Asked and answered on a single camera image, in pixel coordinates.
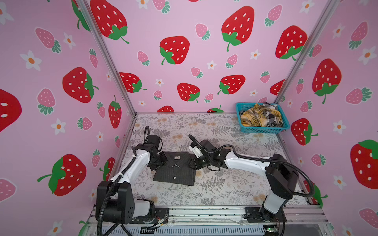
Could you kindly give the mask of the dark grey pinstriped shirt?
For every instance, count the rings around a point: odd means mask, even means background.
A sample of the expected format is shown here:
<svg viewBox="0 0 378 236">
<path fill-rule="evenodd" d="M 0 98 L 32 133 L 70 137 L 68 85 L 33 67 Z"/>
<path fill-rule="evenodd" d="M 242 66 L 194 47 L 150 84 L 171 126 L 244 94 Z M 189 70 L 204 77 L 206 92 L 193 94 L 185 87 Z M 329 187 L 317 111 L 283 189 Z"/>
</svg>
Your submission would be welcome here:
<svg viewBox="0 0 378 236">
<path fill-rule="evenodd" d="M 166 162 L 156 170 L 153 181 L 194 186 L 196 170 L 190 167 L 194 154 L 167 151 L 160 155 L 166 157 Z"/>
</svg>

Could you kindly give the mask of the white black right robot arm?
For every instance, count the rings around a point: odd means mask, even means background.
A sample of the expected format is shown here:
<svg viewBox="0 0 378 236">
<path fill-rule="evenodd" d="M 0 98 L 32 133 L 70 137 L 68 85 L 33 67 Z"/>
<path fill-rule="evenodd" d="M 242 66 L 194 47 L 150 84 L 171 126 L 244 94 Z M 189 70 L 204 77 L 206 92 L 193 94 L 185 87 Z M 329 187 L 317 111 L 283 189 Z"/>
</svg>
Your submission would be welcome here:
<svg viewBox="0 0 378 236">
<path fill-rule="evenodd" d="M 193 161 L 196 170 L 214 164 L 218 168 L 239 169 L 267 178 L 270 192 L 263 201 L 257 213 L 247 216 L 254 222 L 274 221 L 283 213 L 283 206 L 293 198 L 298 181 L 298 173 L 289 166 L 289 163 L 279 154 L 262 160 L 252 160 L 251 157 L 239 157 L 234 151 L 223 148 L 213 153 L 203 148 L 191 145 L 190 151 L 196 155 Z"/>
</svg>

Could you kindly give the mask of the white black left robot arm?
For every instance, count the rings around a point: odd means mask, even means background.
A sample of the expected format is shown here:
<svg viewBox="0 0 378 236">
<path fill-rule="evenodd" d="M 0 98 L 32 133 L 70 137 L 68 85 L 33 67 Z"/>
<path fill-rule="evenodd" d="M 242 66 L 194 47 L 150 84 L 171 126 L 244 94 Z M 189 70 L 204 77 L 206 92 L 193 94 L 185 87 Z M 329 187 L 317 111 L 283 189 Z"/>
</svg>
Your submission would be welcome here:
<svg viewBox="0 0 378 236">
<path fill-rule="evenodd" d="M 135 200 L 132 184 L 144 167 L 152 171 L 163 166 L 167 158 L 159 154 L 162 140 L 149 135 L 144 143 L 132 148 L 133 155 L 118 174 L 97 187 L 95 218 L 100 222 L 129 224 L 133 221 L 149 223 L 155 218 L 155 205 L 151 200 Z"/>
</svg>

